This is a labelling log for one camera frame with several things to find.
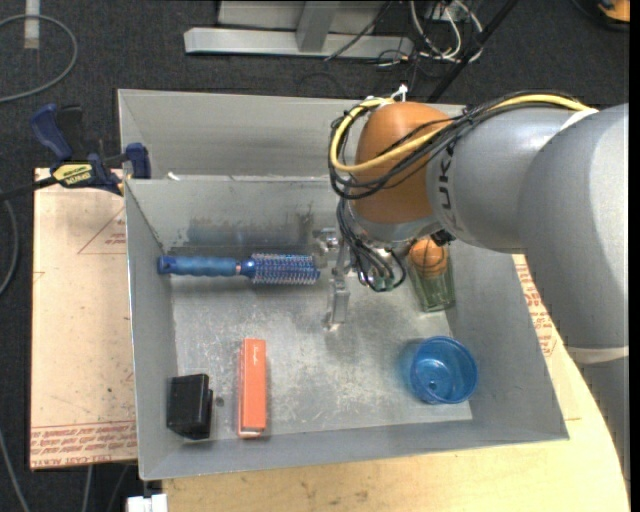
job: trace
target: black object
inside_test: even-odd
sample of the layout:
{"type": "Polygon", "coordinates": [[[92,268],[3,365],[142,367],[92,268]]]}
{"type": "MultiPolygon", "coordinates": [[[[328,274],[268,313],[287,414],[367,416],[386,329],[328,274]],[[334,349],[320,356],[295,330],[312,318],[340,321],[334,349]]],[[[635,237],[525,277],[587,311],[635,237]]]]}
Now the black object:
{"type": "Polygon", "coordinates": [[[213,391],[203,373],[171,379],[167,427],[189,439],[206,439],[211,431],[213,391]]]}
{"type": "Polygon", "coordinates": [[[453,242],[456,237],[453,236],[448,231],[441,229],[440,231],[436,231],[431,235],[431,239],[436,243],[438,247],[442,247],[443,245],[447,245],[450,242],[453,242]]]}

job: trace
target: blue cup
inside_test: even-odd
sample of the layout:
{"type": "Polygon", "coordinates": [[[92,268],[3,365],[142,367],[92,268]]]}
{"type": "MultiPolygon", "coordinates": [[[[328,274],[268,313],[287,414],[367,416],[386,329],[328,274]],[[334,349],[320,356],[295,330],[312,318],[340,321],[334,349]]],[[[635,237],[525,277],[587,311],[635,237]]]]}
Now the blue cup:
{"type": "Polygon", "coordinates": [[[411,392],[429,404],[467,400],[478,384],[478,367],[469,350],[448,336],[408,344],[401,371],[411,392]]]}

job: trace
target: wooden surface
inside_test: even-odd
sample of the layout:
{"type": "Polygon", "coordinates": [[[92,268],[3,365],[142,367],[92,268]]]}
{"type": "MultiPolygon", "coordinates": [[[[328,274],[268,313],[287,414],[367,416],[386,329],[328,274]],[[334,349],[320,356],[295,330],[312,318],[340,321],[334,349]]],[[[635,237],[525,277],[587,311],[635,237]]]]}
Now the wooden surface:
{"type": "Polygon", "coordinates": [[[571,389],[560,405],[578,418],[567,421],[568,441],[166,480],[169,510],[629,510],[604,420],[564,347],[556,353],[554,385],[571,389]]]}

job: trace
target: yellow cable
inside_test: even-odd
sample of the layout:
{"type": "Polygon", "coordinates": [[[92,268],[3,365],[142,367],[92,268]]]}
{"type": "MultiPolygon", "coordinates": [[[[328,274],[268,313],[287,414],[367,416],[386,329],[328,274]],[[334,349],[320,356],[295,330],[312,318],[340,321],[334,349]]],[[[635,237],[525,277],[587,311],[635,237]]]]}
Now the yellow cable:
{"type": "MultiPolygon", "coordinates": [[[[402,146],[399,146],[394,150],[389,151],[388,153],[385,153],[384,155],[377,156],[375,158],[372,158],[371,160],[367,160],[366,162],[361,162],[359,164],[354,164],[354,165],[345,165],[341,163],[338,160],[338,141],[342,138],[342,134],[351,126],[351,124],[353,124],[355,118],[357,118],[357,116],[361,114],[365,109],[380,106],[382,104],[390,104],[394,102],[395,101],[391,98],[374,98],[372,100],[366,100],[363,103],[360,103],[359,105],[355,106],[353,109],[349,111],[349,114],[345,116],[345,118],[342,120],[342,122],[336,129],[335,135],[331,140],[331,144],[329,146],[329,158],[331,159],[331,164],[336,170],[347,172],[347,173],[358,173],[362,171],[367,171],[369,169],[372,169],[373,167],[386,163],[389,160],[392,160],[404,153],[407,153],[415,148],[418,148],[422,144],[428,142],[430,139],[435,137],[444,128],[443,126],[438,130],[428,133],[427,135],[423,135],[422,137],[414,139],[411,142],[407,142],[402,146]]],[[[555,105],[566,107],[570,110],[576,110],[576,111],[593,110],[594,112],[596,111],[595,109],[588,107],[586,105],[583,105],[582,103],[579,103],[577,101],[573,101],[568,98],[564,98],[562,96],[556,96],[553,94],[526,94],[523,96],[518,96],[516,98],[505,100],[502,103],[498,103],[497,105],[494,105],[493,107],[491,107],[489,110],[493,110],[500,107],[506,107],[510,105],[519,105],[522,103],[552,103],[555,105]]]]}

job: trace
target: brush handle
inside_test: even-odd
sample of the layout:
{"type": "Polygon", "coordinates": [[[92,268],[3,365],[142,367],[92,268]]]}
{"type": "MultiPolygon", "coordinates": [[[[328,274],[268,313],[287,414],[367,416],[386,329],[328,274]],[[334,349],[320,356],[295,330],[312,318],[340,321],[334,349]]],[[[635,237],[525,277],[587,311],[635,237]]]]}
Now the brush handle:
{"type": "Polygon", "coordinates": [[[231,277],[238,275],[238,262],[234,258],[214,258],[202,256],[160,256],[159,274],[180,276],[231,277]]]}

